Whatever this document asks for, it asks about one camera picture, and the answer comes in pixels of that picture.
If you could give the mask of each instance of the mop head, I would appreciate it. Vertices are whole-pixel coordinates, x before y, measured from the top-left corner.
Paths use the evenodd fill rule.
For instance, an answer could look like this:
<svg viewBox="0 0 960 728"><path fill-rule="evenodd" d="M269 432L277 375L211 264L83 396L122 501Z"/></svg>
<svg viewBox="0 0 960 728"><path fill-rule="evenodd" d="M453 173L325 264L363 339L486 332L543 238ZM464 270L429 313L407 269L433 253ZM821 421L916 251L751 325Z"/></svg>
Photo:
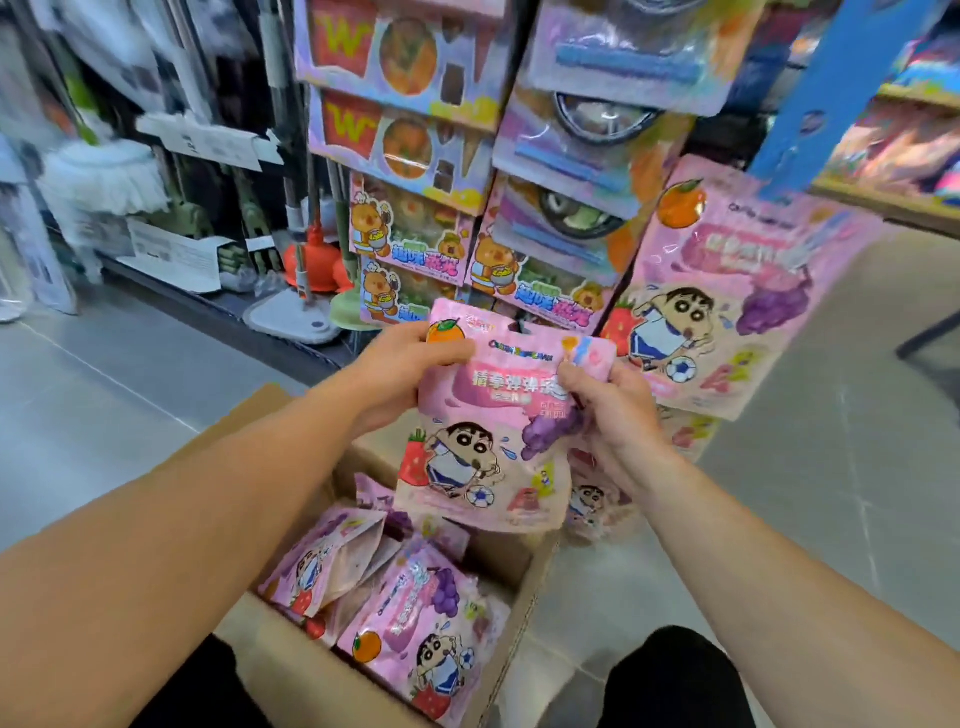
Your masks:
<svg viewBox="0 0 960 728"><path fill-rule="evenodd" d="M170 203L159 165L146 144L118 139L93 147L71 141L44 158L43 184L87 212L133 215Z"/></svg>

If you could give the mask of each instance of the gray floor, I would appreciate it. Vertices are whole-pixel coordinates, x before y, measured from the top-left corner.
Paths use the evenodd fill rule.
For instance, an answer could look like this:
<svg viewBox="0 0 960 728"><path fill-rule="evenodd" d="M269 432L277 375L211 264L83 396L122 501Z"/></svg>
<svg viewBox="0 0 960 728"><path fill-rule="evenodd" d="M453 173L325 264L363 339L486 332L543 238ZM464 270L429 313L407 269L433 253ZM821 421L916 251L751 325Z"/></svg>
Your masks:
<svg viewBox="0 0 960 728"><path fill-rule="evenodd" d="M811 553L960 647L960 243L863 255L702 465ZM109 289L84 316L0 328L0 548L134 478L260 384L291 379ZM507 728L595 724L654 629L712 636L649 528L557 557L498 708ZM761 725L765 716L758 713Z"/></svg>

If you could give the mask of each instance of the black pants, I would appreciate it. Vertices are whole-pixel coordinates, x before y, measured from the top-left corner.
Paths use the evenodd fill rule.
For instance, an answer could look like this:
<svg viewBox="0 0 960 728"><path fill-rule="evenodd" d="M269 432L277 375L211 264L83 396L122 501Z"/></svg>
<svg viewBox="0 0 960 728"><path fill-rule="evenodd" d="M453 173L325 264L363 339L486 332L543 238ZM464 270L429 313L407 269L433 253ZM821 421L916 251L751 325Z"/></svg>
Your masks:
<svg viewBox="0 0 960 728"><path fill-rule="evenodd" d="M215 637L206 638L133 728L173 725L270 728L237 677L233 650ZM657 630L611 671L597 728L634 726L755 728L733 663L685 627Z"/></svg>

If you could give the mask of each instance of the cartoon bear illustration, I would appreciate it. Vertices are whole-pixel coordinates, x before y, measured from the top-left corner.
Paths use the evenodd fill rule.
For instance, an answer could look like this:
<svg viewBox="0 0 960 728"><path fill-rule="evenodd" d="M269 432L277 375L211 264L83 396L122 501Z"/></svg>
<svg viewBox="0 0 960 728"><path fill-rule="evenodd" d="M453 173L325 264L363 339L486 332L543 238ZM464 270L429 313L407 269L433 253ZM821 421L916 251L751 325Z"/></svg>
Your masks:
<svg viewBox="0 0 960 728"><path fill-rule="evenodd" d="M366 192L358 192L350 206L350 226L357 253L390 254L390 226L394 211L390 203L379 202Z"/></svg>
<svg viewBox="0 0 960 728"><path fill-rule="evenodd" d="M464 256L467 255L467 251L464 250L464 244L460 241L460 235L454 231L444 233L444 237L437 244L437 252L440 255L446 255L456 260L463 260Z"/></svg>
<svg viewBox="0 0 960 728"><path fill-rule="evenodd" d="M493 242L489 235L481 233L470 267L473 287L484 293L492 294L495 291L510 296L516 291L519 272L520 261L516 259L516 254L510 248Z"/></svg>
<svg viewBox="0 0 960 728"><path fill-rule="evenodd" d="M603 300L603 286L592 280L585 280L580 286L574 288L571 298L573 302L593 313L602 311L607 305Z"/></svg>
<svg viewBox="0 0 960 728"><path fill-rule="evenodd" d="M363 303L376 321L386 321L386 317L397 315L399 290L400 276L394 271L388 271L375 261L364 268Z"/></svg>

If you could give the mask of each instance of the food illustration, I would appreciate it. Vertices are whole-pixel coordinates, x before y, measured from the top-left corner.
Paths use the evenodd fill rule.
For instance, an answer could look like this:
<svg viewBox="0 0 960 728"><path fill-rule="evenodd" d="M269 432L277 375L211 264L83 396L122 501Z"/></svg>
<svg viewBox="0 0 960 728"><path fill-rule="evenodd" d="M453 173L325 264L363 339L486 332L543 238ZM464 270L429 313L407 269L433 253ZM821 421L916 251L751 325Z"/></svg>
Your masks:
<svg viewBox="0 0 960 728"><path fill-rule="evenodd" d="M437 72L437 43L420 20L395 20L380 40L383 77L407 96L423 93Z"/></svg>
<svg viewBox="0 0 960 728"><path fill-rule="evenodd" d="M679 182L663 193L657 205L657 217L666 227L679 230L700 222L707 207L707 193L700 185L702 181Z"/></svg>
<svg viewBox="0 0 960 728"><path fill-rule="evenodd" d="M428 342L437 341L456 341L457 339L466 339L464 330L457 326L458 319L447 319L438 321L426 332Z"/></svg>
<svg viewBox="0 0 960 728"><path fill-rule="evenodd" d="M383 642L376 632L364 632L353 639L353 659L361 665L375 660L383 649Z"/></svg>
<svg viewBox="0 0 960 728"><path fill-rule="evenodd" d="M383 135L383 157L397 175L406 180L422 177L433 158L430 134L420 124L397 119Z"/></svg>

